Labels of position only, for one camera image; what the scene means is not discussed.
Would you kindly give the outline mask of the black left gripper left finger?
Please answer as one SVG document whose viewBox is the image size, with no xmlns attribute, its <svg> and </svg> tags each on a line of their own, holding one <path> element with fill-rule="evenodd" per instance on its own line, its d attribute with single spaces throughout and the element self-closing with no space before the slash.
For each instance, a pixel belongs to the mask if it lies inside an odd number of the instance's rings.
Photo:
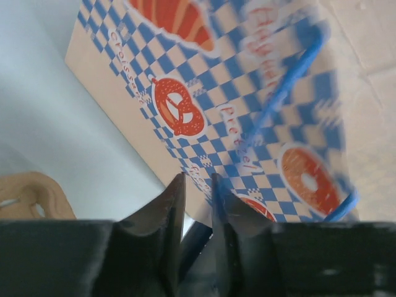
<svg viewBox="0 0 396 297">
<path fill-rule="evenodd" d="M 112 220 L 1 219 L 2 296 L 176 296 L 185 175 Z"/>
</svg>

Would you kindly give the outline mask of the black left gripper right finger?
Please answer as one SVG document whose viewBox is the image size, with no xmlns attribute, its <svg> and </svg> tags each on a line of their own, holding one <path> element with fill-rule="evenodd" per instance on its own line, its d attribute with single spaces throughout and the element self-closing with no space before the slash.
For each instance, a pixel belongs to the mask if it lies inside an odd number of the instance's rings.
<svg viewBox="0 0 396 297">
<path fill-rule="evenodd" d="M 275 223 L 212 175 L 220 296 L 394 296 L 395 224 Z"/>
</svg>

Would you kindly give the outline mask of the single brown pulp cup carrier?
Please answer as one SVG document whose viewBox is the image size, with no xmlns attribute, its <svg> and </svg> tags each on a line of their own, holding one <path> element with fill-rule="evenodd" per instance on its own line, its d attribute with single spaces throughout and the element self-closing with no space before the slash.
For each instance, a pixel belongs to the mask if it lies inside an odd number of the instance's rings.
<svg viewBox="0 0 396 297">
<path fill-rule="evenodd" d="M 1 177 L 1 219 L 75 220 L 61 186 L 39 172 Z"/>
</svg>

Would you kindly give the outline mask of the blue checkered paper bag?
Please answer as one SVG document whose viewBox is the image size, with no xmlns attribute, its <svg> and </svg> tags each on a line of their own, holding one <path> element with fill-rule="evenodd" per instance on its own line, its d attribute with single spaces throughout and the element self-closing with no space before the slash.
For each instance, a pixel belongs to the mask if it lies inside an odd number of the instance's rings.
<svg viewBox="0 0 396 297">
<path fill-rule="evenodd" d="M 394 1 L 83 1 L 66 64 L 195 220 L 395 219 Z"/>
</svg>

